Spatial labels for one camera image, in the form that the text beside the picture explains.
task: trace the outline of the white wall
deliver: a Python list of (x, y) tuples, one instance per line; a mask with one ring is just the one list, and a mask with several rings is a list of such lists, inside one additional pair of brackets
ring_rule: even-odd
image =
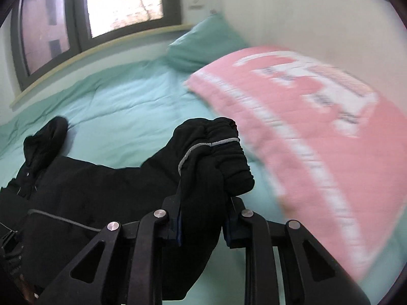
[(407, 30), (385, 0), (223, 0), (253, 45), (274, 44), (353, 74), (407, 114)]
[[(205, 6), (202, 9), (190, 10), (186, 0), (181, 0), (184, 23), (196, 24), (209, 16), (211, 10), (221, 9), (221, 0), (204, 1)], [(32, 103), (68, 88), (92, 73), (115, 65), (162, 56), (165, 54), (167, 46), (182, 34), (166, 34), (135, 40), (131, 44), (115, 47), (85, 58), (41, 83), (11, 109), (10, 103), (21, 91), (11, 54), (10, 16), (0, 28), (0, 125), (7, 123)]]

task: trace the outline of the teal bedding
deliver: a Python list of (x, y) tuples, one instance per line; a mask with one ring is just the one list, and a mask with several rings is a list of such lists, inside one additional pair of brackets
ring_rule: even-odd
[[(104, 70), (33, 104), (0, 126), (0, 186), (6, 186), (23, 164), (24, 138), (56, 115), (69, 121), (62, 154), (113, 168), (139, 166), (186, 119), (217, 117), (183, 87), (188, 76), (160, 58)], [(242, 196), (246, 206), (268, 220), (284, 222), (262, 164), (243, 147), (256, 180), (254, 189)], [(406, 262), (406, 226), (407, 215), (361, 283), (372, 304), (387, 292)], [(227, 249), (221, 237), (205, 272), (182, 302), (243, 304), (244, 262), (244, 251)]]

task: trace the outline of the window frame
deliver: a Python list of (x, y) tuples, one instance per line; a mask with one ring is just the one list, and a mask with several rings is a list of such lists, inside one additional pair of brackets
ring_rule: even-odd
[(128, 25), (92, 38), (87, 0), (65, 0), (65, 22), (70, 48), (29, 74), (22, 36), (23, 2), (24, 0), (18, 0), (13, 6), (10, 27), (11, 51), (21, 91), (53, 68), (90, 48), (132, 33), (182, 23), (180, 0), (162, 0), (164, 16), (161, 19)]

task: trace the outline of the window pane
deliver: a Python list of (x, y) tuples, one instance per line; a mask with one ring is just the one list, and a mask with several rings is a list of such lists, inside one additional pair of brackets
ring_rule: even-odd
[(88, 13), (92, 38), (164, 16), (161, 0), (88, 0)]
[(66, 52), (64, 0), (23, 0), (22, 38), (29, 74)]

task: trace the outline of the wall switch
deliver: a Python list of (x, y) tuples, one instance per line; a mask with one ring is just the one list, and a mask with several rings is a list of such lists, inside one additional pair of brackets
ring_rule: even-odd
[(202, 9), (205, 6), (204, 0), (186, 0), (188, 9)]

